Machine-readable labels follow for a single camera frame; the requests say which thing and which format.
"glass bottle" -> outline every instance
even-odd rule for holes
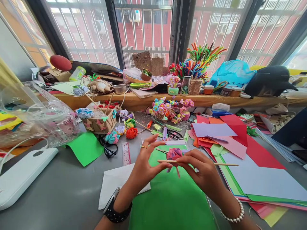
[[[184,76],[183,81],[181,83],[181,96],[187,96],[189,94],[189,87],[190,87],[190,79],[191,76]]]

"white envelope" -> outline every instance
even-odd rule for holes
[[[102,187],[99,198],[99,206],[98,210],[104,209],[113,195],[115,189],[117,187],[122,188],[122,186],[128,180],[134,164],[126,165],[120,168],[111,169],[109,171],[105,171],[102,180]],[[140,192],[146,192],[150,190],[150,183],[148,183]]]

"black scissors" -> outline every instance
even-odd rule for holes
[[[178,140],[183,139],[183,136],[175,130],[167,129],[167,135],[168,135],[168,138],[178,139]]]

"pink ruler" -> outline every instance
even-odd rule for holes
[[[122,144],[122,164],[123,166],[131,164],[128,142]]]

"stack of paper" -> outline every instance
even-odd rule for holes
[[[234,196],[248,202],[270,227],[289,208],[307,211],[306,189],[265,148],[246,134],[246,125],[236,115],[220,118],[197,116],[188,133],[194,139],[194,145],[203,146],[214,161],[239,165],[220,166]],[[260,131],[256,132],[286,159],[299,161],[289,153],[289,149],[261,135]]]

